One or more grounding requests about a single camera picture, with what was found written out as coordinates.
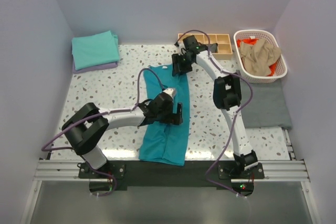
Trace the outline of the teal t shirt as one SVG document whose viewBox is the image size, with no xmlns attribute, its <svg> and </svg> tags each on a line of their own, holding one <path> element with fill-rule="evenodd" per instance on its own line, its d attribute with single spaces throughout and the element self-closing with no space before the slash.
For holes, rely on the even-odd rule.
<svg viewBox="0 0 336 224">
<path fill-rule="evenodd" d="M 172 75 L 173 66 L 150 66 L 144 72 L 147 98 L 152 101 L 163 89 L 173 88 L 176 95 L 159 120 L 147 126 L 139 160 L 184 166 L 190 128 L 190 91 L 187 75 Z"/>
</svg>

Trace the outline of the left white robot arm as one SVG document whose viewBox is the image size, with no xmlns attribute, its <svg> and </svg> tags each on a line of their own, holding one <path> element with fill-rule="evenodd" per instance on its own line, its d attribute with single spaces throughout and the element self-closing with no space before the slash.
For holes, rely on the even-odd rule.
<svg viewBox="0 0 336 224">
<path fill-rule="evenodd" d="M 183 103 L 174 102 L 174 92 L 174 89 L 164 90 L 154 99 L 147 99 L 130 109 L 108 110 L 87 103 L 62 126 L 62 133 L 75 153 L 90 165 L 91 173 L 103 178 L 109 171 L 108 160 L 98 147 L 104 133 L 119 127 L 141 127 L 154 122 L 181 125 Z"/>
</svg>

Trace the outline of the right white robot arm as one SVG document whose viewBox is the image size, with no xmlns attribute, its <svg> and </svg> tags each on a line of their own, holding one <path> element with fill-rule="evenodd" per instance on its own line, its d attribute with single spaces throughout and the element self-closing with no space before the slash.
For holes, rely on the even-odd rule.
<svg viewBox="0 0 336 224">
<path fill-rule="evenodd" d="M 172 75 L 183 75 L 192 71 L 192 64 L 197 64 L 211 77 L 213 83 L 213 102 L 221 110 L 230 128 L 229 140 L 233 143 L 234 173 L 239 178 L 246 178 L 258 165 L 256 152 L 253 150 L 243 123 L 242 109 L 251 101 L 242 104 L 240 82 L 248 83 L 238 72 L 224 69 L 212 55 L 209 47 L 197 41 L 194 35 L 181 35 L 175 46 L 179 52 L 172 55 Z"/>
</svg>

